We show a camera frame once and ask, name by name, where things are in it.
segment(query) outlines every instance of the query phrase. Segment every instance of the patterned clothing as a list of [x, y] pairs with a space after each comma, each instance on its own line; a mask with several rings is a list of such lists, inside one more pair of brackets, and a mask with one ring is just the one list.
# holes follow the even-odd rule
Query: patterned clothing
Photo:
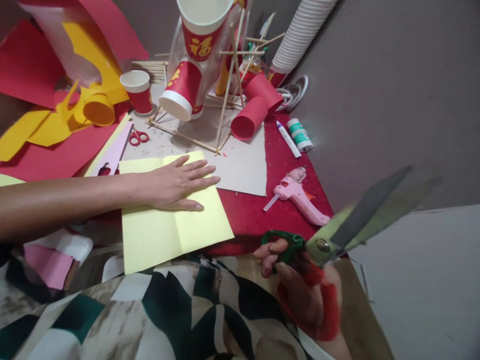
[[191, 256], [49, 304], [3, 287], [0, 359], [332, 359], [238, 264]]

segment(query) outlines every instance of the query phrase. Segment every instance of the red table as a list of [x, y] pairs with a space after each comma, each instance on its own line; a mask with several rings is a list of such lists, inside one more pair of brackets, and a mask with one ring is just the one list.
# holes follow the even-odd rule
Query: red table
[[210, 255], [232, 256], [252, 253], [259, 246], [260, 237], [272, 229], [299, 234], [306, 240], [310, 239], [319, 227], [311, 225], [291, 201], [277, 200], [268, 212], [263, 210], [273, 197], [274, 187], [290, 170], [300, 166], [306, 165], [307, 175], [302, 186], [305, 192], [314, 196], [311, 199], [312, 204], [323, 214], [329, 217], [333, 215], [330, 203], [307, 154], [303, 153], [301, 158], [295, 159], [276, 128], [275, 120], [286, 128], [289, 119], [288, 114], [275, 114], [265, 121], [267, 197], [218, 190], [235, 239], [210, 246], [208, 248]]

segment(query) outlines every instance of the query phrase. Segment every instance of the white paper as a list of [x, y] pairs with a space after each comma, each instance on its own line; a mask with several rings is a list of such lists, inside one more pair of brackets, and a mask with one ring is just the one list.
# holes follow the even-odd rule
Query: white paper
[[[160, 84], [151, 85], [151, 98], [155, 105], [158, 105], [158, 98], [164, 88], [165, 86]], [[221, 101], [216, 100], [208, 103], [222, 105]], [[165, 113], [163, 111], [157, 116], [157, 119], [159, 119], [157, 123], [168, 129], [176, 129], [190, 138], [215, 148], [221, 111], [221, 108], [204, 107], [202, 116], [189, 122], [180, 122], [170, 114], [161, 117]], [[220, 142], [227, 135], [230, 130], [230, 123], [238, 113], [238, 110], [225, 110]], [[123, 152], [122, 160], [163, 158], [169, 155], [202, 150], [208, 164], [216, 166], [214, 175], [221, 177], [217, 188], [258, 196], [267, 195], [267, 162], [265, 159], [265, 129], [263, 125], [249, 142], [239, 141], [230, 136], [223, 146], [221, 154], [215, 156], [213, 152], [205, 150], [187, 139], [172, 136], [156, 127], [149, 128], [146, 124], [148, 116], [138, 116], [135, 112], [132, 112], [131, 117], [135, 128], [138, 131], [146, 132], [150, 141], [141, 143], [139, 146], [132, 146], [128, 143]]]

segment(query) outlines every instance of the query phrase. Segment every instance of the scissors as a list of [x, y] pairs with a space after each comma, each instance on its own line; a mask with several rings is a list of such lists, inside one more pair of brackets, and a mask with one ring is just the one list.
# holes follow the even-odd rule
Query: scissors
[[130, 145], [138, 146], [140, 143], [146, 143], [148, 140], [150, 140], [150, 137], [146, 132], [138, 131], [135, 126], [132, 126], [131, 128], [132, 132], [130, 134], [130, 138], [128, 139]]
[[267, 244], [272, 238], [285, 239], [288, 248], [278, 256], [278, 261], [301, 264], [297, 270], [310, 288], [321, 284], [323, 323], [320, 328], [303, 323], [289, 306], [285, 285], [280, 282], [277, 288], [284, 311], [311, 338], [331, 341], [340, 331], [337, 289], [325, 278], [323, 267], [414, 210], [441, 182], [439, 177], [420, 175], [419, 171], [407, 166], [377, 182], [356, 205], [345, 207], [309, 241], [300, 235], [278, 230], [268, 231], [262, 236], [262, 244]]

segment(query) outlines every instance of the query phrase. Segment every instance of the glue gun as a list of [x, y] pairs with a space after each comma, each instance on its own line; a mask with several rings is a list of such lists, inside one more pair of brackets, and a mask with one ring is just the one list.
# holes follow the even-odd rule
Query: glue gun
[[275, 186], [273, 194], [275, 195], [270, 202], [263, 208], [268, 211], [277, 199], [290, 199], [300, 210], [302, 215], [313, 225], [325, 226], [330, 217], [322, 214], [309, 200], [302, 188], [302, 181], [307, 176], [304, 167], [297, 167], [290, 171], [281, 181], [280, 185]]

